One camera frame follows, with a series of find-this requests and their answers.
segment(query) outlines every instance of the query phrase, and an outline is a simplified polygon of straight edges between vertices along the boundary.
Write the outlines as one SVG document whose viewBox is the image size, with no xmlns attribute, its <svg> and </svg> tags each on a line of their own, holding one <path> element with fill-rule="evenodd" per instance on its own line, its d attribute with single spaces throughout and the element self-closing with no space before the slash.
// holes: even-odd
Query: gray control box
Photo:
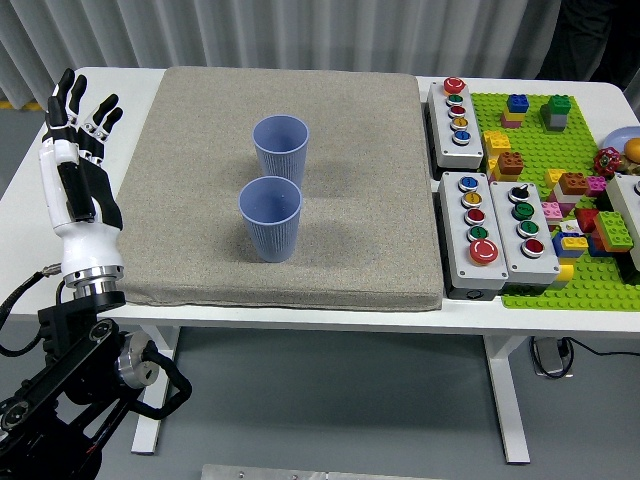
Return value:
<svg viewBox="0 0 640 480">
<path fill-rule="evenodd" d="M 467 186 L 461 187 L 461 181 Z M 465 194 L 475 192 L 478 215 L 484 215 L 481 226 L 484 238 L 495 245 L 497 258 L 487 264 L 472 259 L 469 231 L 474 225 L 467 223 L 465 215 L 470 208 L 463 205 Z M 491 201 L 486 175 L 482 173 L 444 172 L 438 187 L 440 251 L 443 255 L 447 296 L 456 299 L 492 300 L 508 278 L 500 231 Z"/>
<path fill-rule="evenodd" d="M 616 175 L 607 184 L 609 202 L 629 230 L 633 240 L 633 248 L 629 251 L 633 263 L 638 270 L 640 267 L 640 177 L 631 175 Z"/>
<path fill-rule="evenodd" d="M 450 106 L 442 83 L 433 82 L 427 99 L 427 130 L 432 156 L 439 169 L 477 170 L 483 157 L 482 139 L 478 128 L 478 120 L 471 101 L 468 87 L 459 94 L 462 97 L 464 118 L 469 133 L 467 145 L 457 145 L 453 141 L 454 130 L 451 129 L 452 118 L 449 116 Z"/>
<path fill-rule="evenodd" d="M 514 198 L 513 189 L 521 190 L 525 186 L 528 197 L 518 201 Z M 512 289 L 514 292 L 541 293 L 556 279 L 560 265 L 551 243 L 538 189 L 533 183 L 523 182 L 491 182 L 489 189 L 509 272 L 506 286 L 515 287 Z M 520 208 L 518 204 L 528 206 Z M 533 222 L 537 226 L 537 233 L 533 233 L 530 223 L 525 225 L 528 228 L 523 229 L 522 222 L 525 221 Z M 527 248 L 525 242 L 531 239 L 538 240 L 539 244 L 531 242 Z"/>
</svg>

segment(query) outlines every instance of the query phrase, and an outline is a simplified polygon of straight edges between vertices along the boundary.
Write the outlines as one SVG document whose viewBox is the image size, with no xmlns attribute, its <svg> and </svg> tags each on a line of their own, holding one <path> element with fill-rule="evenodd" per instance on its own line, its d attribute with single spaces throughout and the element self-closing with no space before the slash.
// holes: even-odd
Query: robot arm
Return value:
<svg viewBox="0 0 640 480">
<path fill-rule="evenodd" d="M 160 355 L 143 331 L 120 332 L 112 319 L 97 315 L 124 305 L 116 281 L 124 273 L 116 248 L 122 230 L 120 209 L 102 170 L 104 143 L 122 116 L 111 95 L 78 127 L 79 103 L 87 86 L 67 70 L 46 113 L 47 133 L 40 149 L 42 181 L 54 232 L 63 241 L 61 270 L 74 299 L 38 312 L 46 367 L 24 380 L 0 402 L 0 478 L 94 479 L 101 451 L 129 411 L 156 420 L 173 413 L 191 395 L 191 384 L 175 364 Z M 37 272 L 0 306 L 0 328 L 24 290 L 43 276 Z M 162 408 L 139 400 L 162 368 L 176 387 Z M 59 419 L 57 398 L 64 393 L 85 410 L 71 422 Z M 111 408 L 93 435 L 87 427 Z"/>
</svg>

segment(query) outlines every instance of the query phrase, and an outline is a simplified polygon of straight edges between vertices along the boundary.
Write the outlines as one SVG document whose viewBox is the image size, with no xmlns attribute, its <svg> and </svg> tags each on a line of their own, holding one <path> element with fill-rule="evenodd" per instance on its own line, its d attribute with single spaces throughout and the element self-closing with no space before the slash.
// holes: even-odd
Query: red button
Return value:
<svg viewBox="0 0 640 480">
<path fill-rule="evenodd" d="M 464 215 L 467 225 L 482 225 L 484 223 L 484 212 L 479 208 L 471 208 Z"/>
<path fill-rule="evenodd" d="M 498 247 L 486 238 L 471 242 L 469 252 L 471 253 L 471 259 L 480 265 L 487 265 L 498 258 Z"/>
<path fill-rule="evenodd" d="M 458 77 L 449 77 L 444 81 L 444 90 L 449 94 L 460 93 L 465 86 L 465 83 Z"/>
<path fill-rule="evenodd" d="M 530 238 L 522 244 L 520 249 L 522 250 L 522 253 L 529 258 L 539 258 L 540 255 L 542 255 L 542 252 L 544 252 L 544 245 L 540 240 Z"/>
<path fill-rule="evenodd" d="M 467 113 L 467 111 L 464 109 L 464 107 L 460 107 L 459 105 L 454 105 L 449 109 L 449 118 L 464 117 L 465 113 Z"/>
</svg>

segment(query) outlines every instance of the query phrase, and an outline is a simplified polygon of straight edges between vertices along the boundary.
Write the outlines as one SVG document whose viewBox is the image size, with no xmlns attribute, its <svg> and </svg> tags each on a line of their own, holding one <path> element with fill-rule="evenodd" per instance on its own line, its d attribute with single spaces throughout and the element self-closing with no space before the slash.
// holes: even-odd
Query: yellow lego brick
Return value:
<svg viewBox="0 0 640 480">
<path fill-rule="evenodd" d="M 589 248 L 585 237 L 564 237 L 561 243 L 564 250 L 584 251 Z"/>
<path fill-rule="evenodd" d="M 517 182 L 518 175 L 505 175 L 499 168 L 493 169 L 493 178 L 496 182 Z"/>
<path fill-rule="evenodd" d="M 509 137 L 499 130 L 488 130 L 482 135 L 487 155 L 500 155 L 511 150 Z"/>
<path fill-rule="evenodd" d="M 496 169 L 496 165 L 498 165 L 498 157 L 490 157 L 487 160 L 487 176 L 490 176 L 491 173 Z"/>
<path fill-rule="evenodd" d="M 576 263 L 578 263 L 578 260 L 580 260 L 580 257 L 578 258 L 571 258 L 571 257 L 558 257 L 558 263 L 560 265 L 575 265 Z"/>
<path fill-rule="evenodd" d="M 509 111 L 509 107 L 504 107 L 502 111 L 504 118 L 507 122 L 524 122 L 524 117 L 527 116 L 526 113 L 512 113 Z"/>
<path fill-rule="evenodd" d="M 573 265 L 568 264 L 560 264 L 560 273 L 556 277 L 556 282 L 569 282 L 573 278 L 573 273 L 575 272 L 575 268 Z"/>
<path fill-rule="evenodd" d="M 567 171 L 562 168 L 548 169 L 546 172 L 544 172 L 544 183 L 549 188 L 555 187 L 556 183 L 560 181 L 560 177 L 563 173 L 567 173 Z"/>
</svg>

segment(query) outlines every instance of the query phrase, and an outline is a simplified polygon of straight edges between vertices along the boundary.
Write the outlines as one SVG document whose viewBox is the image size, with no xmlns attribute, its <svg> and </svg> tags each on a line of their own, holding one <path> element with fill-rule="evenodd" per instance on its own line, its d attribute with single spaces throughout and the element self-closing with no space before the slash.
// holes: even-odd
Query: white curtain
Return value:
<svg viewBox="0 0 640 480">
<path fill-rule="evenodd" d="M 0 0 L 0 95 L 15 108 L 34 98 L 44 105 L 65 68 L 85 66 L 533 78 L 558 6 L 559 0 Z"/>
</svg>

